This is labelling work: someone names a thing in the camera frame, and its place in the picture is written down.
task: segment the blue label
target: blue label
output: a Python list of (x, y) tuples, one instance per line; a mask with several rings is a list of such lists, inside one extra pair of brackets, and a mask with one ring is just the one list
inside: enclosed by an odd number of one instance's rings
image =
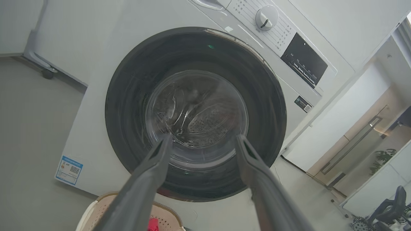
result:
[(68, 184), (76, 185), (83, 165), (66, 156), (62, 156), (56, 178)]

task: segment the red cloth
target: red cloth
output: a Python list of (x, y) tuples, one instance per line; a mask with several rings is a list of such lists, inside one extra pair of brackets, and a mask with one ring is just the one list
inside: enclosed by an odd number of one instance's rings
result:
[(157, 218), (150, 218), (148, 221), (148, 231), (159, 231), (158, 229), (158, 219)]

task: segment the chair backrest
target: chair backrest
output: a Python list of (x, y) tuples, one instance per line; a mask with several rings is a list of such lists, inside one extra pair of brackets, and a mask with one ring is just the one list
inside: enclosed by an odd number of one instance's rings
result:
[(395, 198), (392, 201), (391, 207), (380, 214), (377, 214), (375, 218), (379, 221), (390, 223), (395, 219), (399, 219), (405, 210), (406, 192), (404, 187), (398, 186), (395, 193)]

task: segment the laundry basket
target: laundry basket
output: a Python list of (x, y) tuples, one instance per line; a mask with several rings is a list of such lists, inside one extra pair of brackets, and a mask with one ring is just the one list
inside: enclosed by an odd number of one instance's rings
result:
[[(107, 193), (92, 202), (81, 217), (76, 231), (92, 231), (117, 194), (117, 192)], [(159, 231), (184, 230), (177, 214), (170, 208), (156, 202), (151, 208), (150, 218), (158, 219)]]

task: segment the control panel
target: control panel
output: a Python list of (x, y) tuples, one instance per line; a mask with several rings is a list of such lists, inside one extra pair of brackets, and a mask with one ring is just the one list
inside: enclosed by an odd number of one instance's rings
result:
[(293, 40), (281, 56), (281, 60), (311, 88), (316, 87), (328, 67), (298, 33), (294, 35)]
[[(275, 13), (273, 13), (273, 10), (269, 11), (270, 7), (268, 6), (271, 6), (277, 12), (277, 22), (275, 24), (273, 23), (275, 21), (275, 15), (273, 14)], [(279, 57), (283, 55), (296, 34), (296, 31), (290, 26), (291, 23), (287, 16), (277, 7), (266, 4), (262, 0), (232, 0), (227, 10)], [(261, 20), (261, 17), (256, 17), (257, 13), (264, 15), (268, 20), (267, 23), (273, 24), (269, 30), (264, 30), (266, 28), (257, 25), (257, 22)]]
[(311, 88), (316, 87), (328, 65), (296, 32), (281, 9), (264, 0), (231, 0), (227, 10)]

